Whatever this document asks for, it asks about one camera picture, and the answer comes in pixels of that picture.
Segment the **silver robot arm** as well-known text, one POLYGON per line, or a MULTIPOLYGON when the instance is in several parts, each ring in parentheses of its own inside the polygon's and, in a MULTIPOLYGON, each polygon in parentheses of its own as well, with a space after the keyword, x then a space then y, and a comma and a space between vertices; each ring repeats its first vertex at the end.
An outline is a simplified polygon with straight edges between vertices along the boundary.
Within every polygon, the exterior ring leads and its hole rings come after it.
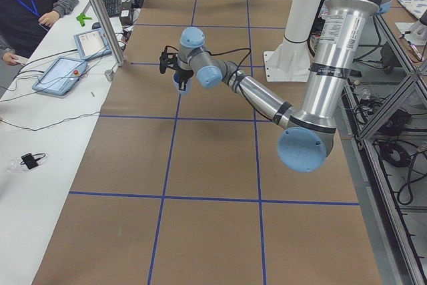
POLYGON ((261 115, 284 129, 281 161, 297 172, 323 165, 334 144, 334 112, 350 74, 366 20, 389 10, 391 0, 293 0, 284 40, 266 52, 265 67, 276 81, 306 83, 300 107, 293 107, 231 61, 216 59, 201 29, 183 30, 179 49, 163 51, 159 70, 174 72, 180 93, 195 77, 205 88, 228 85, 261 115))

